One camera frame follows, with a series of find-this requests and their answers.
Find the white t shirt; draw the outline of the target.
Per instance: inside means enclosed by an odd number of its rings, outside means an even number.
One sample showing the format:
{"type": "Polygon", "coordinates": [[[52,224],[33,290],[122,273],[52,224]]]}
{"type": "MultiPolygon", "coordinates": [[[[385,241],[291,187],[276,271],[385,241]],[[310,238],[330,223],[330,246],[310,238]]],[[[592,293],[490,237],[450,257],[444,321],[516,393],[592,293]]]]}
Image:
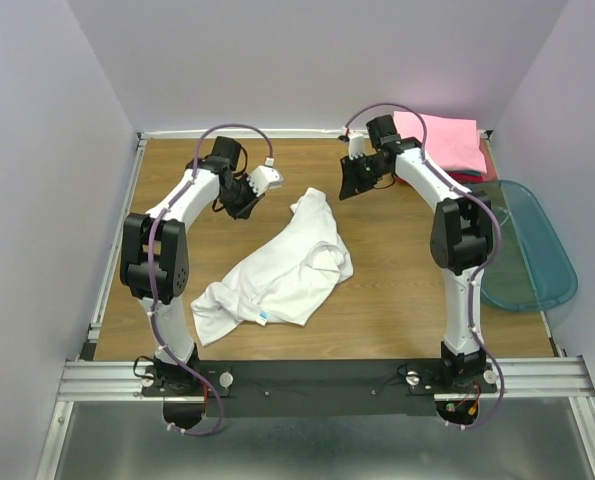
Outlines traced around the white t shirt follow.
{"type": "Polygon", "coordinates": [[[310,187],[290,210],[292,218],[278,235],[191,303],[201,345],[244,322],[304,326],[335,287],[353,276],[326,194],[310,187]]]}

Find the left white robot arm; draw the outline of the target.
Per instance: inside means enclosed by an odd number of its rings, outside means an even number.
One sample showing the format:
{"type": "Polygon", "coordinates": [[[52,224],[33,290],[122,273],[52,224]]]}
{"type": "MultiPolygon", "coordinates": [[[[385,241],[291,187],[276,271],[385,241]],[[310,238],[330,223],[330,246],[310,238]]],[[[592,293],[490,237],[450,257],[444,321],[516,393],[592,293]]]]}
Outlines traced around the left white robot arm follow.
{"type": "Polygon", "coordinates": [[[129,214],[123,223],[120,281],[144,309],[156,342],[155,362],[169,365],[164,382],[178,395],[191,393],[199,380],[182,300],[190,279],[188,230],[208,207],[247,219],[265,194],[283,183],[271,155],[250,172],[238,167],[247,157],[240,142],[217,137],[207,156],[187,164],[161,202],[129,214]]]}

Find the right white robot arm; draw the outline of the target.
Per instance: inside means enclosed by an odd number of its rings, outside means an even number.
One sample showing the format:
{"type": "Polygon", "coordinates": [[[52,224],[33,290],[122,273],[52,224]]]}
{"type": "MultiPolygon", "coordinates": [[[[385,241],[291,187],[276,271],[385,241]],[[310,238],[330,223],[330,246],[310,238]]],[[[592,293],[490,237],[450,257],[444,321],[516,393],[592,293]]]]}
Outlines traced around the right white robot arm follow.
{"type": "Polygon", "coordinates": [[[431,256],[445,282],[447,322],[437,379],[457,392],[482,375],[487,354],[481,332],[481,281],[498,252],[501,228],[489,197],[458,184],[426,152],[422,138],[402,138],[391,115],[367,123],[367,135],[346,126],[340,140],[348,154],[340,160],[345,200],[376,188],[382,177],[404,180],[433,210],[431,256]]]}

